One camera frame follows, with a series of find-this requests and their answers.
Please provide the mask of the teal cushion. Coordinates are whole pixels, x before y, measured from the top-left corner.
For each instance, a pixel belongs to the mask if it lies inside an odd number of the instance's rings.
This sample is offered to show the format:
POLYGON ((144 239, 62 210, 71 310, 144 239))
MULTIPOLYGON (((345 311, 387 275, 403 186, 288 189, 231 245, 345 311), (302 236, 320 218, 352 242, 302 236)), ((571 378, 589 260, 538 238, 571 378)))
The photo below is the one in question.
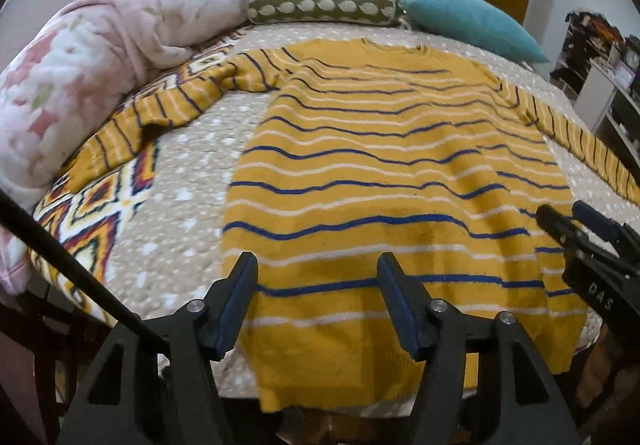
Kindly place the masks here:
POLYGON ((514 63, 547 63, 535 38, 510 15, 484 0, 400 0, 425 31, 497 54, 514 63))

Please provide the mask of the small desk clock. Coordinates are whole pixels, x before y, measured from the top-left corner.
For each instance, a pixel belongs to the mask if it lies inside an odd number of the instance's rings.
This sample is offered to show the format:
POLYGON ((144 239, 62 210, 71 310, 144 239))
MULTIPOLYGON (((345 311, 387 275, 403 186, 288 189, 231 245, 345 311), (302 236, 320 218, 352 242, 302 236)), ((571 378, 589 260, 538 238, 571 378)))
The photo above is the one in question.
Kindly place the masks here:
POLYGON ((640 54, 634 48, 626 48, 623 56, 624 64, 633 72, 638 70, 640 65, 640 54))

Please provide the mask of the beige dotted quilt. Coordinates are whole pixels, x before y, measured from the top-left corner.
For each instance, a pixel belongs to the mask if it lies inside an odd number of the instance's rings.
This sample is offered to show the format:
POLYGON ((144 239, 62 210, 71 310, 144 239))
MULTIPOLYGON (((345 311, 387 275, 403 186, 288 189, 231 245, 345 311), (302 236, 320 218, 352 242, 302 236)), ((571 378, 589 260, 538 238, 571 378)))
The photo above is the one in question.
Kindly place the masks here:
MULTIPOLYGON (((231 57, 310 40, 356 39, 381 46, 427 46, 481 64, 582 128, 567 98, 538 75, 499 56, 422 32, 338 25, 259 27, 236 45, 231 57)), ((215 280, 230 272, 221 269, 226 195, 242 151, 253 139, 270 103, 269 93, 230 91, 190 124, 160 139, 151 196, 125 228, 110 259, 108 287, 130 309, 146 318, 168 314, 204 295, 215 280)), ((567 178, 573 202, 585 199, 614 218, 638 221, 639 198, 631 202, 617 194, 558 143, 550 142, 549 150, 567 178)), ((256 377, 240 340, 236 350, 215 366, 215 375, 225 397, 259 401, 256 377)), ((415 394, 339 409, 362 417, 405 416, 415 394)))

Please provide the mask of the olive patterned bolster pillow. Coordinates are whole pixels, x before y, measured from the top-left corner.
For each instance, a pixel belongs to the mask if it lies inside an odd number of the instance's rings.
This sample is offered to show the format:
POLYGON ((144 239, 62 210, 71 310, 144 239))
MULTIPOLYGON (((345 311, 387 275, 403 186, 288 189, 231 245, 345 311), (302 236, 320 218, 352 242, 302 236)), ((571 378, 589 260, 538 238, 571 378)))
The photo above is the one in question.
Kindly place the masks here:
POLYGON ((255 24, 346 23, 396 26, 404 15, 400 0, 246 0, 255 24))

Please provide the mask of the white shelf unit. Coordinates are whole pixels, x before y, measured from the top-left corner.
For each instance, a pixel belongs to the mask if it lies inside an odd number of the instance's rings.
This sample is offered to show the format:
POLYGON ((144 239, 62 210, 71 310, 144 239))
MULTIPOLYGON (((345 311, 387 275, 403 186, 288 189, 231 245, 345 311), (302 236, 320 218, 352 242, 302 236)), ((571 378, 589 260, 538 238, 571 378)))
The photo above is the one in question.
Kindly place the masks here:
POLYGON ((639 172, 639 67, 623 62, 626 48, 639 52, 639 38, 624 37, 596 12, 565 16, 567 32, 550 81, 570 99, 576 115, 613 150, 623 164, 639 172))

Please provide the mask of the colourful geometric blanket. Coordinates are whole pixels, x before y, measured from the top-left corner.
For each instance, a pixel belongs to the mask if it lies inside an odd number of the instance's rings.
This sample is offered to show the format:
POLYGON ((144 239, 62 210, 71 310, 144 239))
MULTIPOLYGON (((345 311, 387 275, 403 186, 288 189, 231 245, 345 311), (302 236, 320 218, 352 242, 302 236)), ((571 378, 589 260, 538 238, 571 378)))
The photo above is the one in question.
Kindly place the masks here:
MULTIPOLYGON (((222 62, 246 35, 246 26, 226 32, 199 46, 186 63, 166 70, 156 80, 122 103, 141 106, 147 98, 178 86, 200 70, 222 62)), ((108 280, 108 258, 126 224, 151 196, 160 157, 160 142, 145 143, 141 153, 74 193, 68 189, 70 177, 62 174, 40 200, 34 220, 46 229, 100 283, 108 280)))

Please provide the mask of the pink floral comforter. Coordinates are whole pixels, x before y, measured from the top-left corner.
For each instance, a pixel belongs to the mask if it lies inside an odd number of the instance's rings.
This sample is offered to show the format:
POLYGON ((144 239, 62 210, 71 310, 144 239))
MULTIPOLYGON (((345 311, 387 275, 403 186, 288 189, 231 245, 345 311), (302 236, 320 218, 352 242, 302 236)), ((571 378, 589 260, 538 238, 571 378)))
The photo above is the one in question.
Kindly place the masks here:
POLYGON ((32 211, 133 90, 241 25, 246 0, 76 0, 1 74, 1 189, 32 211))

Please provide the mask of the yellow blue-striped sweater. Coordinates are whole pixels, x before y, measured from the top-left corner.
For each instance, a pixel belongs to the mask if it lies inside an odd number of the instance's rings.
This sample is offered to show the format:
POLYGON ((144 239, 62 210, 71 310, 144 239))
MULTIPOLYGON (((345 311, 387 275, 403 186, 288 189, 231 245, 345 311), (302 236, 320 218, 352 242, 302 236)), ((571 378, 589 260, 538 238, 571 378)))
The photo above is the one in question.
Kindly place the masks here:
POLYGON ((375 281, 395 254, 465 312, 510 309, 552 373, 570 367, 585 303, 564 283, 540 205, 570 213, 555 142, 636 202, 591 132, 485 66, 427 46, 310 40, 256 49, 122 109, 81 150, 68 186, 140 152, 143 132, 198 118, 224 93, 269 93, 226 195, 221 269, 254 253, 258 290, 240 346, 260 405, 367 406, 416 392, 375 281))

